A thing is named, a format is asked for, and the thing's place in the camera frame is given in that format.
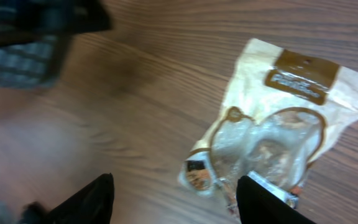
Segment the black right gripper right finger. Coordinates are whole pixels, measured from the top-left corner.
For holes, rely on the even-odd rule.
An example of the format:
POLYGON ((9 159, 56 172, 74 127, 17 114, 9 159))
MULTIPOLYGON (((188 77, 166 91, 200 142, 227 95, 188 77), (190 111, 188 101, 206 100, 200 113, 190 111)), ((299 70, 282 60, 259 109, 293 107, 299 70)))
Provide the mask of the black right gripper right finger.
POLYGON ((238 180, 236 199, 242 224, 315 224, 248 176, 238 180))

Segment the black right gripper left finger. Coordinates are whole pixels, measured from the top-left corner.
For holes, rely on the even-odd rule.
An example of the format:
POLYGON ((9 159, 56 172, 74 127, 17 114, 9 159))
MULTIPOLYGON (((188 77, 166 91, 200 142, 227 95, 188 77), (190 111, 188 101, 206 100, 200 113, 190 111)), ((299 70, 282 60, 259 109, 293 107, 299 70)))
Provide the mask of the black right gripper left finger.
POLYGON ((29 204, 19 224, 109 224, 114 190, 112 174, 102 174, 50 211, 38 202, 29 204))

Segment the beige brown snack bag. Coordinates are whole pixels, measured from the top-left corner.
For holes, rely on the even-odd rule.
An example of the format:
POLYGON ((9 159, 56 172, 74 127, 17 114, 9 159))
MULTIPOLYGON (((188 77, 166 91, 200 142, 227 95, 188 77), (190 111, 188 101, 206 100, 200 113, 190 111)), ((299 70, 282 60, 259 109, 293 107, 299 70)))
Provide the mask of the beige brown snack bag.
POLYGON ((310 167, 356 121, 358 72, 251 39, 178 181, 202 197, 220 197, 234 217, 244 175, 295 208, 310 167))

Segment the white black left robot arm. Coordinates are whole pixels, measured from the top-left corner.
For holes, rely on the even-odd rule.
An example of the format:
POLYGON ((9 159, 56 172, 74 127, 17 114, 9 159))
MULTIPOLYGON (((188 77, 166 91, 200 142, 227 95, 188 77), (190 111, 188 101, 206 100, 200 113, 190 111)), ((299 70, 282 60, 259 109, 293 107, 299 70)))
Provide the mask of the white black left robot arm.
POLYGON ((0 47, 111 28, 99 0, 0 0, 0 47))

